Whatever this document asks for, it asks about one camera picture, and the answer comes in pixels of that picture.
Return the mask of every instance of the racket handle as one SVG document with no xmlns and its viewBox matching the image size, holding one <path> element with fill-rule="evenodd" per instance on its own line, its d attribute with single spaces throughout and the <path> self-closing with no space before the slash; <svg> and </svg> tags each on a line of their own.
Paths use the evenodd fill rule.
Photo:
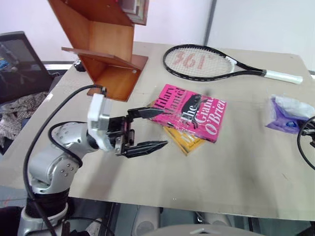
<svg viewBox="0 0 315 236">
<path fill-rule="evenodd" d="M 264 76 L 269 79 L 281 80 L 285 82 L 290 82 L 299 85 L 303 81 L 302 76 L 290 75 L 285 73 L 280 73 L 272 70 L 266 70 L 266 75 Z"/>
</svg>

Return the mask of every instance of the beige table surface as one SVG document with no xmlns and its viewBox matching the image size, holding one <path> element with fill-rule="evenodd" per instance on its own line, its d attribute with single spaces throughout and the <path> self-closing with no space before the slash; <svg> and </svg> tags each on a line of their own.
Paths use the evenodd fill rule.
<svg viewBox="0 0 315 236">
<path fill-rule="evenodd" d="M 303 161 L 296 135 L 264 127 L 265 100 L 286 95 L 315 106 L 315 80 L 302 60 L 291 54 L 224 49 L 228 55 L 259 68 L 302 75 L 301 85 L 256 76 L 215 82 L 192 82 L 168 73 L 162 56 L 171 45 L 134 43 L 148 63 L 127 103 L 113 102 L 111 116 L 154 100 L 166 83 L 228 102 L 219 139 L 184 156 L 162 127 L 138 119 L 132 127 L 136 143 L 168 140 L 163 149 L 134 159 L 99 150 L 83 159 L 70 196 L 257 217 L 315 220 L 315 171 Z M 91 84 L 87 73 L 71 68 L 38 108 L 0 162 L 0 185 L 24 188 L 22 165 L 27 148 L 47 116 L 71 92 Z M 72 99 L 51 121 L 86 121 L 91 97 Z M 34 152 L 48 143 L 45 132 Z M 315 161 L 315 149 L 304 145 Z"/>
</svg>

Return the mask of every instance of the black cord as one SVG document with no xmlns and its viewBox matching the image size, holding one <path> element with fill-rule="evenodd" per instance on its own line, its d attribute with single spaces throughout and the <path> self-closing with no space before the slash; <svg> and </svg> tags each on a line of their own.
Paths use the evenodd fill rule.
<svg viewBox="0 0 315 236">
<path fill-rule="evenodd" d="M 303 124 L 303 126 L 302 126 L 301 129 L 300 129 L 299 134 L 297 135 L 297 140 L 296 140 L 296 142 L 297 142 L 297 147 L 299 148 L 299 151 L 300 151 L 300 153 L 301 153 L 303 159 L 306 161 L 306 163 L 307 163 L 313 170 L 315 170 L 315 166 L 307 159 L 307 157 L 305 156 L 305 154 L 304 154 L 304 152 L 303 152 L 303 150 L 302 150 L 302 148 L 301 148 L 301 136 L 302 136 L 303 130 L 306 128 L 306 126 L 307 126 L 313 119 L 315 119 L 315 116 L 312 117 L 312 118 L 310 118 L 310 119 L 308 119 L 307 122 L 305 122 L 305 123 Z"/>
<path fill-rule="evenodd" d="M 86 89 L 91 89 L 91 88 L 100 88 L 103 89 L 102 86 L 100 85 L 88 85 L 85 87 L 82 87 L 78 90 L 76 90 L 75 92 L 73 92 L 72 94 L 70 94 L 70 96 L 68 96 L 51 114 L 50 116 L 45 120 L 45 122 L 42 124 L 42 126 L 40 127 L 39 131 L 36 133 L 27 153 L 24 159 L 24 163 L 23 163 L 23 181 L 24 181 L 24 185 L 25 185 L 25 189 L 26 192 L 28 193 L 28 197 L 31 198 L 33 200 L 33 203 L 36 207 L 36 210 L 38 211 L 38 214 L 40 215 L 40 217 L 43 219 L 43 221 L 45 222 L 48 230 L 50 231 L 52 236 L 57 236 L 54 227 L 52 226 L 52 224 L 50 223 L 50 221 L 48 220 L 48 217 L 46 215 L 46 213 L 44 212 L 43 208 L 41 207 L 41 205 L 36 201 L 36 196 L 32 191 L 32 187 L 30 185 L 30 180 L 29 180 L 29 176 L 28 176 L 28 167 L 29 167 L 29 160 L 30 160 L 30 156 L 31 153 L 34 149 L 34 146 L 37 142 L 37 140 L 39 139 L 41 133 L 43 132 L 43 130 L 45 129 L 45 127 L 48 125 L 48 123 L 50 122 L 50 120 L 56 115 L 56 113 L 71 99 L 73 98 L 76 94 L 78 94 L 79 92 L 86 90 Z"/>
<path fill-rule="evenodd" d="M 64 124 L 67 124 L 69 123 L 70 121 L 66 121 L 66 122 L 61 122 L 61 123 L 58 123 L 58 124 L 55 124 L 53 126 L 50 127 L 49 131 L 48 131 L 48 138 L 49 140 L 55 145 L 57 146 L 58 148 L 60 148 L 62 151 L 64 151 L 65 153 L 67 153 L 68 155 L 70 155 L 71 157 L 73 157 L 79 164 L 79 168 L 83 165 L 83 162 L 81 160 L 80 157 L 78 157 L 75 153 L 71 152 L 69 149 L 66 149 L 64 146 L 62 146 L 61 144 L 59 144 L 54 138 L 53 138 L 53 135 L 52 135 L 52 132 L 55 128 L 59 127 L 59 126 L 62 126 Z"/>
<path fill-rule="evenodd" d="M 93 221 L 93 222 L 95 221 L 95 222 L 101 224 L 102 226 L 104 226 L 112 234 L 112 236 L 115 236 L 114 232 L 111 231 L 111 229 L 107 225 L 105 225 L 103 222 L 101 222 L 99 220 L 95 220 L 95 219 L 87 218 L 87 217 L 69 217 L 66 220 L 89 220 L 89 221 Z"/>
</svg>

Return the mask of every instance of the yellow book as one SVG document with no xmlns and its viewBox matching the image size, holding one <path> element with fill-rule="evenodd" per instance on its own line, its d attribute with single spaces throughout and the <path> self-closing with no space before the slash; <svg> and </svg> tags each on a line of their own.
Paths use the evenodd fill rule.
<svg viewBox="0 0 315 236">
<path fill-rule="evenodd" d="M 167 126 L 164 126 L 163 129 L 172 137 L 185 155 L 188 155 L 188 153 L 195 150 L 198 146 L 205 142 L 203 139 L 190 134 L 182 133 Z"/>
</svg>

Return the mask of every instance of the patterned fabric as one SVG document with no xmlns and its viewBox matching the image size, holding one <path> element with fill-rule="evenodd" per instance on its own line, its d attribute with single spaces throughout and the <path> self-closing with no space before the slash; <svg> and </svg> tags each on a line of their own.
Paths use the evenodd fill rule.
<svg viewBox="0 0 315 236">
<path fill-rule="evenodd" d="M 2 114 L 0 120 L 0 146 L 2 148 L 4 138 L 14 140 L 22 130 L 22 120 L 30 118 L 46 96 L 47 92 L 31 94 L 0 108 L 0 114 Z"/>
</svg>

